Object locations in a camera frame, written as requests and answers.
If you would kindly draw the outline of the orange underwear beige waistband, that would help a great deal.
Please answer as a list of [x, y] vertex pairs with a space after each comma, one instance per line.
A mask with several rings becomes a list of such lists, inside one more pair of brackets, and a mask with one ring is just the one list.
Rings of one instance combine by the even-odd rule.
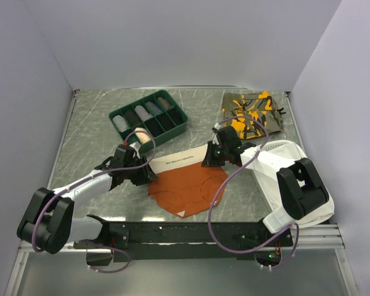
[[165, 211], [187, 218], [218, 205], [214, 198], [228, 174], [220, 167], [203, 167], [207, 145], [158, 157], [150, 161], [158, 180], [149, 184], [148, 195]]

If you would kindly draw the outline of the green divided organizer tray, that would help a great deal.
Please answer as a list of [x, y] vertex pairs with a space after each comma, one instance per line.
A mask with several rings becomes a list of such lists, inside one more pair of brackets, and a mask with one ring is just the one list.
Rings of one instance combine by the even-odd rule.
[[158, 90], [110, 112], [109, 120], [122, 140], [139, 144], [145, 154], [153, 143], [141, 139], [143, 133], [133, 134], [136, 128], [146, 130], [159, 146], [186, 131], [188, 116], [168, 91]]

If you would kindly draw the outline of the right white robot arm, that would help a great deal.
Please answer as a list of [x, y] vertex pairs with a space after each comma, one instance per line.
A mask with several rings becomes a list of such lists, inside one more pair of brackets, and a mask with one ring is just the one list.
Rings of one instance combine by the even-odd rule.
[[256, 146], [243, 143], [232, 126], [213, 127], [213, 140], [207, 143], [203, 167], [223, 167], [231, 163], [252, 170], [272, 208], [262, 219], [258, 240], [273, 245], [279, 231], [296, 222], [307, 228], [328, 220], [334, 202], [315, 165], [304, 151], [288, 140], [270, 141]]

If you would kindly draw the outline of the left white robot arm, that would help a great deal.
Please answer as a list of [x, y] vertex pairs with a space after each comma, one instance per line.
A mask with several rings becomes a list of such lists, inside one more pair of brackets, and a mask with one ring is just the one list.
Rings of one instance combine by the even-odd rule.
[[34, 192], [17, 228], [17, 237], [29, 242], [35, 252], [55, 254], [70, 242], [89, 240], [95, 247], [110, 241], [109, 222], [98, 216], [74, 218], [77, 206], [111, 191], [125, 180], [135, 186], [158, 179], [145, 156], [120, 144], [87, 176], [63, 187]]

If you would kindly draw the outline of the beige rolled underwear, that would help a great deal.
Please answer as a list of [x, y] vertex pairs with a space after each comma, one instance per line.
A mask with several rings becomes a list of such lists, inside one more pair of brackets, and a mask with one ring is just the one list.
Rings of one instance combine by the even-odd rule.
[[152, 136], [145, 128], [137, 127], [133, 131], [133, 134], [137, 137], [141, 144], [146, 144], [152, 140]]

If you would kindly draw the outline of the white grey rolled sock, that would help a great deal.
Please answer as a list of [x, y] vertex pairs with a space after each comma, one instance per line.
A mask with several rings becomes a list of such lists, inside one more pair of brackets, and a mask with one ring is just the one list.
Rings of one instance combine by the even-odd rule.
[[135, 106], [134, 110], [142, 122], [153, 118], [153, 116], [142, 105]]

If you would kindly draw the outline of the dark grey rolled sock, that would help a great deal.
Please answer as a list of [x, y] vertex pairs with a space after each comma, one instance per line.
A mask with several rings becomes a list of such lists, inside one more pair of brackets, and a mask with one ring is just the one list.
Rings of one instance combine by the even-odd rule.
[[130, 126], [136, 126], [142, 123], [141, 119], [138, 117], [134, 110], [127, 110], [126, 112], [123, 113], [123, 116], [125, 117]]

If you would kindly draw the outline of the grey striped rolled sock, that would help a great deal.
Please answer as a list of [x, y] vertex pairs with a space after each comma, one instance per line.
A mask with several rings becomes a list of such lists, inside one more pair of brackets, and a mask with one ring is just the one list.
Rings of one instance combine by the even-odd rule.
[[121, 133], [124, 133], [125, 131], [128, 131], [130, 129], [129, 124], [121, 115], [113, 117], [112, 121]]

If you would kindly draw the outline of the blue striped rolled sock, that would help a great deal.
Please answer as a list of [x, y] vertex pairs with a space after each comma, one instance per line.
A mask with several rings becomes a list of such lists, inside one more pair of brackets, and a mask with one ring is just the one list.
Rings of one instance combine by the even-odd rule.
[[163, 113], [163, 111], [157, 105], [155, 105], [153, 102], [146, 102], [145, 105], [146, 105], [148, 111], [150, 112], [150, 114], [154, 117]]

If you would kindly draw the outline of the brown rolled sock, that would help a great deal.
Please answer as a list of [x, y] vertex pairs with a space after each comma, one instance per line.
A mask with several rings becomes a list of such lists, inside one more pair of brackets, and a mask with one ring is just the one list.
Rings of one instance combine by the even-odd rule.
[[173, 106], [165, 98], [159, 97], [157, 100], [165, 110], [170, 110], [173, 108]]

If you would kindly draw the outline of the camouflage orange shorts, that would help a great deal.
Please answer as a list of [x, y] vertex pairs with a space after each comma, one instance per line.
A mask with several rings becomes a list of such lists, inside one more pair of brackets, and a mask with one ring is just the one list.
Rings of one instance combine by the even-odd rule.
[[267, 91], [249, 94], [226, 93], [221, 109], [224, 124], [232, 126], [243, 141], [263, 137], [266, 133], [284, 131], [282, 116], [285, 111]]

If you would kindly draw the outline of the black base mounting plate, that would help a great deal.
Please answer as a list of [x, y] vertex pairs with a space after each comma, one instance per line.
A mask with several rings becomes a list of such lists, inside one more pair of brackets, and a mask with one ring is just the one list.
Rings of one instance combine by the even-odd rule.
[[[225, 247], [237, 251], [252, 249], [272, 235], [261, 222], [212, 223], [213, 232]], [[74, 248], [86, 251], [86, 262], [96, 268], [132, 260], [174, 260], [236, 258], [251, 260], [252, 254], [233, 254], [219, 248], [206, 222], [119, 222], [106, 221], [103, 233], [94, 240], [78, 241]]]

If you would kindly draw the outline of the aluminium rail frame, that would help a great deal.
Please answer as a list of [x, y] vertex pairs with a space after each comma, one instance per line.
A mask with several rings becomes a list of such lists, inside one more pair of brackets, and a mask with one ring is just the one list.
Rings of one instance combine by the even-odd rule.
[[[59, 252], [81, 252], [86, 247], [68, 243]], [[316, 249], [345, 249], [345, 243], [339, 229], [335, 224], [317, 224], [309, 228], [300, 229], [298, 235], [297, 250], [316, 250]], [[33, 253], [31, 244], [21, 242], [18, 247], [18, 253]]]

